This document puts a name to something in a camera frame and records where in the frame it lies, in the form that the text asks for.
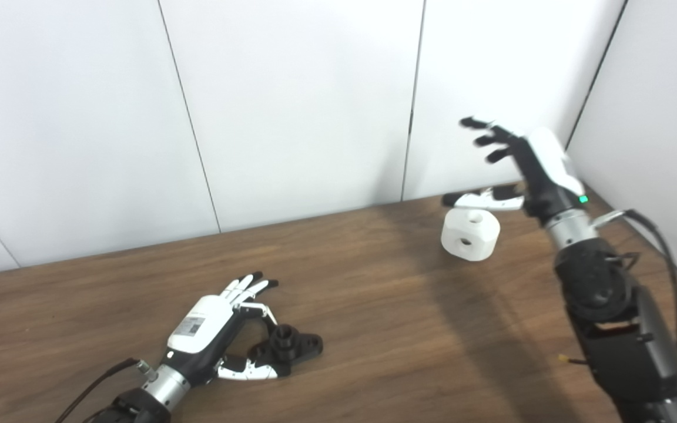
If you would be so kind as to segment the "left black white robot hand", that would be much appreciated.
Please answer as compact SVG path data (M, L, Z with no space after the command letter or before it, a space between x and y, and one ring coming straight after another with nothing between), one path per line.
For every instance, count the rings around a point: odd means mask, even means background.
M229 356L229 346L250 320L263 322L268 335L277 328L269 306L256 302L262 292L279 286L261 271L231 281L220 294L201 297L167 339L161 365L182 375L191 387L215 378L249 381L277 378L269 365L253 359Z

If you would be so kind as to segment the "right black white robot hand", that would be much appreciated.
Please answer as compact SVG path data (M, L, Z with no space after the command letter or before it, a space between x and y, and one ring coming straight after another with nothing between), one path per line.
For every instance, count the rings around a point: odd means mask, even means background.
M494 120L472 116L462 118L460 126L483 130L475 145L501 145L487 155L489 163L511 157L521 182L505 186L446 193L441 204L451 209L504 212L523 210L545 225L548 220L569 210L585 208L585 188L576 176L569 156L555 134L540 127L524 136Z

